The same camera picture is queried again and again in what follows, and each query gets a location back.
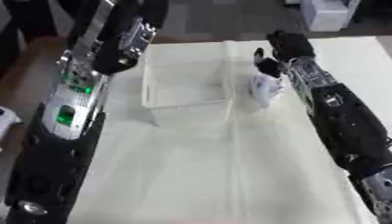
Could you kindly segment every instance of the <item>white cloth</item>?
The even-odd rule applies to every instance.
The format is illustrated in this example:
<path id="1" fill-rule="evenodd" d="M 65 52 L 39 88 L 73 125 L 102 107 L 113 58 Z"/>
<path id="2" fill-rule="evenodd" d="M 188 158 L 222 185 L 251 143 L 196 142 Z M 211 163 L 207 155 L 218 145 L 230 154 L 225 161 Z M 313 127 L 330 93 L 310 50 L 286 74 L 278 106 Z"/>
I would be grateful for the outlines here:
<path id="1" fill-rule="evenodd" d="M 320 65 L 392 130 L 392 63 L 377 40 L 311 42 Z M 140 104 L 143 67 L 117 75 L 108 121 L 69 223 L 375 223 L 290 87 L 268 109 L 255 107 L 249 77 L 257 74 L 257 47 L 270 53 L 265 41 L 153 45 L 149 50 L 147 58 L 162 63 L 198 52 L 205 58 L 230 55 L 236 97 L 231 121 L 211 130 L 219 135 L 151 125 L 151 114 Z"/>

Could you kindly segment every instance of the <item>gray floor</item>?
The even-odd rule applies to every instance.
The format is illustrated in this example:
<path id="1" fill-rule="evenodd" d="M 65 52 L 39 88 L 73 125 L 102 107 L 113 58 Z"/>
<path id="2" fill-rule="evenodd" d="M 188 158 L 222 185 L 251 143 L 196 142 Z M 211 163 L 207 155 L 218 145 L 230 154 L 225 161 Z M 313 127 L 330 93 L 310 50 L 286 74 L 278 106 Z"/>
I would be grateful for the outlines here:
<path id="1" fill-rule="evenodd" d="M 162 34 L 184 41 L 264 39 L 277 29 L 311 38 L 392 35 L 392 21 L 364 19 L 339 32 L 309 32 L 299 8 L 283 0 L 171 0 Z"/>

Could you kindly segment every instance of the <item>white box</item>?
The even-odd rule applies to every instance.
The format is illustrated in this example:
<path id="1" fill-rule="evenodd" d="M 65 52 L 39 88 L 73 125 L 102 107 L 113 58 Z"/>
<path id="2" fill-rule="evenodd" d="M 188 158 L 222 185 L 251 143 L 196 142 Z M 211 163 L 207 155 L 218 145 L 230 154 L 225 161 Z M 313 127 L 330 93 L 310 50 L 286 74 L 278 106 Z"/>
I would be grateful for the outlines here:
<path id="1" fill-rule="evenodd" d="M 301 11 L 313 32 L 337 32 L 348 16 L 348 8 L 340 0 L 303 0 Z"/>
<path id="2" fill-rule="evenodd" d="M 220 55 L 206 55 L 206 51 L 191 51 L 177 57 L 147 57 L 142 104 L 150 109 L 160 127 L 206 127 L 224 123 L 234 98 L 229 61 Z"/>

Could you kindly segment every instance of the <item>transparent container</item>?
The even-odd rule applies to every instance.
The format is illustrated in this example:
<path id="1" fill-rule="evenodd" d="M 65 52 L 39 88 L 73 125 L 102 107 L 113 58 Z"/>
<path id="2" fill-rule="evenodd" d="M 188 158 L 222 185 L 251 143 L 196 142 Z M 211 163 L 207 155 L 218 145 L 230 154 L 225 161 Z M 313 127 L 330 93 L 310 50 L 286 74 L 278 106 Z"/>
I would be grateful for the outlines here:
<path id="1" fill-rule="evenodd" d="M 160 127 L 206 127 L 229 118 L 234 98 L 230 61 L 220 48 L 207 56 L 188 48 L 186 55 L 173 47 L 172 58 L 158 53 L 145 61 L 142 104 Z"/>

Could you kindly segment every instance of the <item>green light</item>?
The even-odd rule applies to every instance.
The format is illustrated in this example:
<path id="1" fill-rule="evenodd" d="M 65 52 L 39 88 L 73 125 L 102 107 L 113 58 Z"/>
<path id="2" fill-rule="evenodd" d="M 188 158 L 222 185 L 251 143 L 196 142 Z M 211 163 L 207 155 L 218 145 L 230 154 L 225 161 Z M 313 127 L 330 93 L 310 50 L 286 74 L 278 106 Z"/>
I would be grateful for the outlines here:
<path id="1" fill-rule="evenodd" d="M 85 89 L 85 93 L 86 93 L 87 95 L 89 95 L 89 94 L 93 93 L 93 89 L 92 89 L 91 87 L 87 87 L 87 88 Z"/>
<path id="2" fill-rule="evenodd" d="M 72 120 L 74 119 L 75 110 L 68 106 L 62 106 L 57 115 L 56 121 L 66 126 L 71 126 Z"/>

